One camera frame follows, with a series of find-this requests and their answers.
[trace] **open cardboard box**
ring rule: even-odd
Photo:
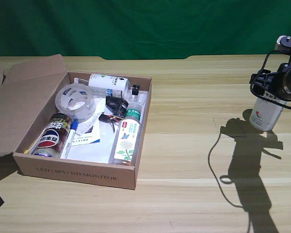
[[[21,172],[26,176],[135,189],[150,105],[151,78],[114,74],[126,77],[131,83],[138,84],[140,90],[148,91],[133,166],[23,154],[57,112],[57,92],[73,83],[74,78],[88,80],[90,75],[67,72],[61,55],[14,65],[4,80],[0,70],[0,157],[13,153]]]

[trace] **robotic arm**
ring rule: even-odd
[[[282,53],[290,56],[289,62],[282,63],[277,72],[264,69],[267,59],[272,53]],[[262,68],[251,75],[250,91],[256,97],[274,103],[284,108],[291,109],[277,101],[263,97],[265,91],[284,101],[291,101],[291,36],[282,35],[277,39],[275,50],[266,55]]]

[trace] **blue marker cap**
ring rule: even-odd
[[[77,128],[78,128],[78,122],[76,121],[76,120],[74,120],[73,122],[72,122],[72,125],[71,125],[71,129],[72,130],[77,130]]]

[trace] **pen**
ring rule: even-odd
[[[74,138],[74,135],[76,133],[76,130],[77,130],[77,127],[78,127],[78,122],[75,120],[73,121],[72,125],[71,125],[71,129],[70,129],[70,132],[69,132],[69,135],[68,135],[68,138],[65,142],[65,145],[64,145],[64,148],[63,148],[63,151],[60,155],[60,158],[61,159],[66,159],[67,156],[68,156],[68,153],[70,151],[70,147],[71,147],[71,144],[72,144],[72,141],[73,141],[73,138]]]
[[[44,133],[44,130],[40,133],[39,137],[30,145],[30,147],[27,150],[25,150],[24,154],[32,154],[34,149],[38,146],[40,139],[41,139],[41,136]]]

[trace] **spray can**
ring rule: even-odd
[[[62,113],[54,114],[32,154],[60,158],[71,124],[72,120],[69,116]]]
[[[281,104],[287,103],[267,91],[265,91],[263,97]],[[274,128],[282,110],[283,107],[258,98],[250,115],[250,123],[258,130],[270,131]]]
[[[109,159],[110,164],[133,164],[137,138],[141,128],[141,110],[142,107],[139,103],[131,102],[128,105],[125,118],[119,122]]]

